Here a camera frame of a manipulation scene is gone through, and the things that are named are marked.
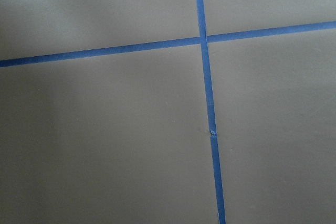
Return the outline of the brown paper table cover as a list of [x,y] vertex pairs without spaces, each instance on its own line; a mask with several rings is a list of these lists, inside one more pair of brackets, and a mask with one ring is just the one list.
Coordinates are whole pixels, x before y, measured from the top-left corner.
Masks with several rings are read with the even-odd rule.
[[335,223],[335,0],[1,0],[1,223]]

